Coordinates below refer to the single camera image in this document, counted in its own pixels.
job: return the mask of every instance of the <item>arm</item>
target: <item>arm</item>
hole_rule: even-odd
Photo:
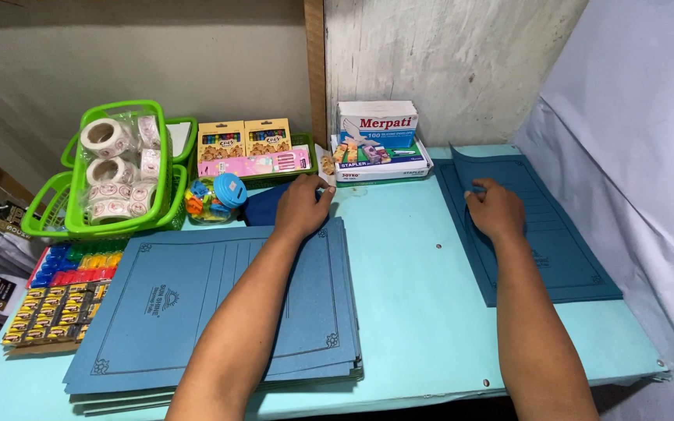
[[[473,184],[487,190],[464,197],[496,251],[498,359],[519,419],[599,419],[579,354],[524,238],[522,201],[490,178]]]
[[[326,190],[316,202],[318,187]],[[166,420],[243,419],[270,358],[295,254],[323,223],[334,192],[320,177],[301,175],[282,195],[274,232],[199,337]]]

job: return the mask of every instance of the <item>forearm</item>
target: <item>forearm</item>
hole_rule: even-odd
[[[596,419],[584,368],[523,236],[494,241],[501,375],[520,419]]]
[[[264,243],[202,332],[166,419],[243,417],[269,360],[300,243],[278,232]]]

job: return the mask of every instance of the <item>concrete wall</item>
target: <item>concrete wall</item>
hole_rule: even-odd
[[[311,129],[302,0],[15,3],[0,2],[0,166],[33,193],[103,103]]]
[[[426,145],[505,142],[587,0],[325,0],[326,106],[413,100]]]

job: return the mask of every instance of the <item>pink pencil box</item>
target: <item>pink pencil box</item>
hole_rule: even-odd
[[[248,175],[271,174],[273,172],[289,172],[311,168],[309,152],[293,149],[275,154],[256,155],[254,157],[236,157],[205,161],[198,165],[199,177],[217,177],[226,172],[238,177]]]

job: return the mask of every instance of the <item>hand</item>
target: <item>hand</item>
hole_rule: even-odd
[[[314,191],[324,189],[316,202]],[[316,231],[330,212],[335,188],[318,175],[301,174],[293,181],[277,203],[275,233],[302,241]]]
[[[501,187],[492,178],[473,180],[473,186],[484,187],[484,193],[464,192],[475,226],[496,243],[523,235],[524,204],[517,194]]]

